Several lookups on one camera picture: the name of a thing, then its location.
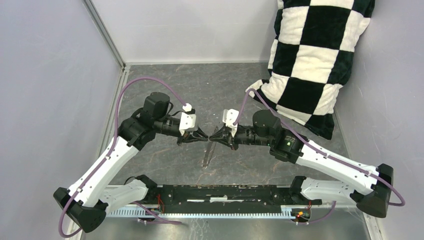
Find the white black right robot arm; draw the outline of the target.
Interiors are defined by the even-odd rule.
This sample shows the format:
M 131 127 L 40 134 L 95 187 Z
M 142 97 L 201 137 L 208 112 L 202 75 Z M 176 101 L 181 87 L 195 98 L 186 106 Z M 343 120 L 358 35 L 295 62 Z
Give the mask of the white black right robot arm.
M 288 191 L 293 203 L 318 200 L 347 203 L 376 218 L 387 216 L 394 175 L 391 166 L 367 165 L 329 151 L 284 128 L 269 110 L 255 112 L 251 126 L 234 126 L 232 121 L 238 113 L 234 109 L 224 110 L 223 127 L 209 140 L 232 150 L 237 150 L 239 145 L 268 146 L 269 154 L 277 160 L 315 169 L 333 178 L 295 177 Z

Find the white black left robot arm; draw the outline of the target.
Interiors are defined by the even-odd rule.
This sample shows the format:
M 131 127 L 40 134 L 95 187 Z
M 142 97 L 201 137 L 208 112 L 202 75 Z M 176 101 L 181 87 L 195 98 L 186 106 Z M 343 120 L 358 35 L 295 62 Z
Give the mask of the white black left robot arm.
M 206 142 L 209 137 L 197 126 L 194 109 L 182 111 L 180 118 L 169 114 L 173 108 L 170 97 L 151 93 L 143 107 L 122 121 L 109 146 L 89 170 L 68 188 L 59 187 L 53 194 L 56 202 L 85 233 L 95 230 L 107 214 L 137 201 L 153 203 L 156 184 L 146 176 L 113 190 L 106 187 L 119 170 L 157 134 L 175 137 L 177 145 Z

